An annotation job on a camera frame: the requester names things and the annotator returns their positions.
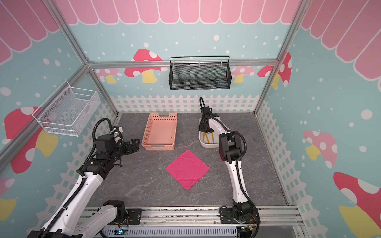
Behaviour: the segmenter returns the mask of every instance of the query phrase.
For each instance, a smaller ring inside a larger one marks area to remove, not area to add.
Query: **black wire basket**
[[[170,57],[171,90],[230,89],[229,56]]]

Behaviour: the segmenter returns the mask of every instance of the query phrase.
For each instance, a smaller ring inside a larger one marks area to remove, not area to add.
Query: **gray marble floor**
[[[286,205],[274,168],[253,113],[219,113],[222,121],[247,141],[242,170],[255,205]],[[142,139],[149,114],[122,114],[119,126],[125,140]],[[174,151],[146,151],[123,156],[123,167],[114,167],[87,206],[101,206],[110,199],[126,206],[232,205],[232,185],[218,148],[207,149],[198,139],[200,113],[179,113]],[[165,169],[185,150],[191,150],[210,170],[188,191]]]

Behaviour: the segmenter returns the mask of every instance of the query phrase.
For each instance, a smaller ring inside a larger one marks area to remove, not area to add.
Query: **white wire basket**
[[[48,133],[79,136],[101,104],[98,92],[69,85],[52,100],[54,93],[32,116]]]

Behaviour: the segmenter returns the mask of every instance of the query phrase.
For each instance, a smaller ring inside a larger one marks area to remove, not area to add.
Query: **pink square cloth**
[[[210,167],[190,150],[186,150],[166,169],[181,186],[189,190],[208,172]]]

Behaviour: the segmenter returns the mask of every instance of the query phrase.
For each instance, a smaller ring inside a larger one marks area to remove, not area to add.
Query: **mounting plate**
[[[219,210],[221,224],[254,224],[254,219],[245,222],[238,222],[234,218],[233,208],[220,208]]]

